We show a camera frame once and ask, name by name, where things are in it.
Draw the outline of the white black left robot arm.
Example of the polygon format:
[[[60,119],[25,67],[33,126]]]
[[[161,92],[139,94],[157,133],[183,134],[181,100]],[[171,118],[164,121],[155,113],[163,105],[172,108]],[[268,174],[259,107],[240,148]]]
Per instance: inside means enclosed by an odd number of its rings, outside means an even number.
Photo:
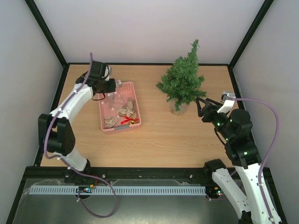
[[[66,99],[49,114],[38,118],[39,146],[47,159],[58,159],[68,169],[86,172],[88,159],[76,149],[72,122],[83,106],[96,94],[105,95],[116,90],[115,79],[110,77],[111,68],[106,63],[91,60],[89,69],[77,78]]]

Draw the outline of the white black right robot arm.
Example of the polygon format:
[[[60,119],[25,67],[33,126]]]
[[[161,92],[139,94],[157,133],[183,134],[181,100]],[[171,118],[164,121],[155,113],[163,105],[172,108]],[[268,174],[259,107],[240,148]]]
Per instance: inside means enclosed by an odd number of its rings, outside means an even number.
[[[196,104],[202,121],[213,124],[244,189],[238,187],[220,159],[205,163],[204,178],[221,188],[240,224],[281,224],[265,183],[262,159],[250,137],[250,114],[244,109],[233,109],[235,100],[234,96],[223,96],[220,103],[197,98]]]

